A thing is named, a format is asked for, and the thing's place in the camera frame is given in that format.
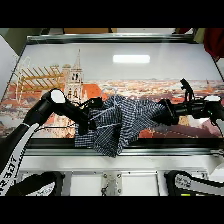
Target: folded garment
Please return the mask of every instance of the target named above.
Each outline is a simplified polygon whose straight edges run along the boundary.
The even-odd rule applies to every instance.
[[[76,125],[76,147],[91,147],[103,155],[116,157],[124,147],[138,139],[140,131],[159,125],[152,118],[163,113],[163,105],[150,100],[115,97],[115,106],[112,96],[104,102],[102,108],[90,109],[89,115],[95,117],[110,108],[94,119],[97,130],[89,130],[86,135],[80,136]]]

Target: metal bracket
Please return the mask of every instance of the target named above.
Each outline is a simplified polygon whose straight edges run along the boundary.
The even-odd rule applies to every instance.
[[[116,171],[103,172],[102,196],[119,196],[122,193],[122,173]]]

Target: black and white checkered fabric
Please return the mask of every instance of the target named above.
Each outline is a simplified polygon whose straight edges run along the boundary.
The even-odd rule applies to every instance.
[[[118,95],[115,97],[115,106],[112,96],[104,102],[101,109],[90,109],[90,115],[94,117],[110,108],[94,119],[97,130],[89,130],[88,134],[80,136],[76,125],[76,147],[91,147],[103,155],[116,157],[124,147],[138,139],[140,131],[159,125],[152,118],[165,110],[163,105],[150,100],[131,100]]]

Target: sky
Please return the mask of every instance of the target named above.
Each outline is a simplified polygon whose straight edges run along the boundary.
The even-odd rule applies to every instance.
[[[81,50],[84,80],[182,79],[221,80],[202,44],[184,43],[70,43],[27,45],[22,55],[31,66],[74,65]],[[147,64],[113,63],[113,55],[149,55]]]

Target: robotic arm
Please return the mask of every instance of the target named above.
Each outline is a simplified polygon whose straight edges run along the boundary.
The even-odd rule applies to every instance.
[[[74,106],[59,89],[52,89],[44,94],[31,108],[23,123],[0,143],[0,195],[5,195],[17,175],[22,161],[25,145],[34,131],[43,125],[52,113],[65,115],[80,125],[79,134],[94,129],[94,121],[89,121],[88,114]]]

